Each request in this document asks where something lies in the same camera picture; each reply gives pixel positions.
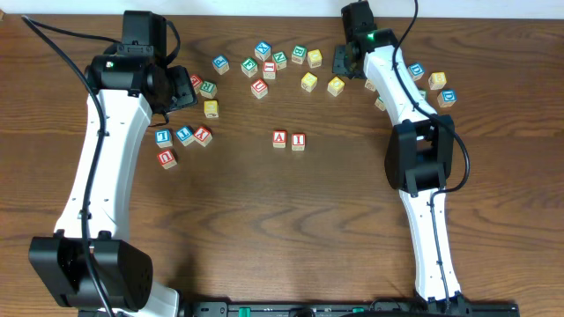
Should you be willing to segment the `red I wooden block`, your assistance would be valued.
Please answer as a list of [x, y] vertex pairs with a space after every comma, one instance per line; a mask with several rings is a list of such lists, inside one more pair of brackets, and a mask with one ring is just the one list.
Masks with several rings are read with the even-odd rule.
[[303, 133], [292, 134], [292, 150], [304, 151], [306, 147], [306, 135]]

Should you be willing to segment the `red A wooden block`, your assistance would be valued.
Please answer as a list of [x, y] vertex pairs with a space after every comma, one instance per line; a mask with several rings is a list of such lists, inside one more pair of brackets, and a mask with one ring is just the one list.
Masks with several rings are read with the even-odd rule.
[[272, 146], [274, 148], [285, 148], [287, 142], [287, 132], [285, 130], [274, 130], [272, 136]]

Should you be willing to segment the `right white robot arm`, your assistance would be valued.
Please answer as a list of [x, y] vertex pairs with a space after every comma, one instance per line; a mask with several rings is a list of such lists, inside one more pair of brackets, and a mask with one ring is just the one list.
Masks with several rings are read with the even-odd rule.
[[461, 141], [454, 122], [421, 96], [390, 29], [350, 28], [338, 47], [334, 71], [366, 78], [379, 92], [393, 129], [384, 160], [388, 182], [404, 205], [416, 262], [416, 294], [428, 315], [467, 316], [453, 270], [445, 200], [453, 146]]

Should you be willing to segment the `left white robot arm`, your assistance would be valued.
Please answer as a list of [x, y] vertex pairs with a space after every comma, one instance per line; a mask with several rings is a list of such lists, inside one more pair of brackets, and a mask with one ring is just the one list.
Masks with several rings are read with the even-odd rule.
[[29, 261], [54, 301], [89, 316], [181, 316], [182, 295], [129, 244], [130, 196], [154, 114], [197, 103], [188, 71], [148, 55], [97, 55], [82, 72], [88, 120], [70, 198]]

